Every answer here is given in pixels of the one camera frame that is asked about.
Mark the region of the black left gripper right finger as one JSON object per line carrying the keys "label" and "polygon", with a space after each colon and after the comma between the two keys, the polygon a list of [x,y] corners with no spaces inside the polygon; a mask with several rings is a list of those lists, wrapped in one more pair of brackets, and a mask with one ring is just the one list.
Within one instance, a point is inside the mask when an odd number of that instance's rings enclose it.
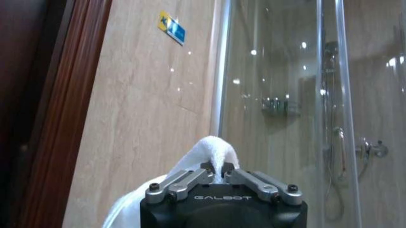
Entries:
{"label": "black left gripper right finger", "polygon": [[231,187],[231,193],[221,195],[223,201],[244,204],[269,204],[279,202],[288,206],[300,206],[303,194],[293,184],[285,184],[259,171],[245,171],[225,162],[221,177]]}

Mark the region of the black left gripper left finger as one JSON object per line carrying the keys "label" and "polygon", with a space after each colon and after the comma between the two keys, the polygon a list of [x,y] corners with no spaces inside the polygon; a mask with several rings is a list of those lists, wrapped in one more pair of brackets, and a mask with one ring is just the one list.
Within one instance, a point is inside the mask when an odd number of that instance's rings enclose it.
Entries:
{"label": "black left gripper left finger", "polygon": [[180,170],[161,182],[152,182],[145,190],[145,200],[162,200],[170,196],[174,200],[184,200],[196,185],[213,183],[213,166],[202,162],[196,170]]}

